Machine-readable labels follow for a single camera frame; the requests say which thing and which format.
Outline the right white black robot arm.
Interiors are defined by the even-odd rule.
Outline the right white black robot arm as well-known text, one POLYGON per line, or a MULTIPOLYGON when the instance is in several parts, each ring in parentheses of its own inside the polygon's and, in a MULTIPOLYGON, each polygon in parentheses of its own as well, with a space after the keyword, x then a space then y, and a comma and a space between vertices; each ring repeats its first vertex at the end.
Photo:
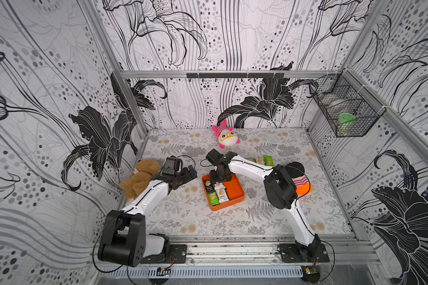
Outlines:
POLYGON ((309 226, 300 207, 297 186, 290 172, 290 169, 296 171, 296 167, 260 165, 237 153, 221 154, 215 149, 206 155, 206 160, 215 168, 210 172, 212 182, 228 182, 236 174, 261 183, 271 205, 286 212, 296 245, 310 252, 321 246, 319 236, 309 226))

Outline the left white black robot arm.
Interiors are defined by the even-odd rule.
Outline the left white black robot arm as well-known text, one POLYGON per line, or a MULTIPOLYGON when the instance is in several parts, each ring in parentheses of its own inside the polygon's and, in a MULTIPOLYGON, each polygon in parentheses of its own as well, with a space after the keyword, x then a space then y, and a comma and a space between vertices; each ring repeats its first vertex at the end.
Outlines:
POLYGON ((146 233, 146 218, 172 190, 196 178, 193 166, 162 170, 130 205, 110 211, 98 242, 98 260, 136 267, 143 261, 170 259, 169 238, 146 233))

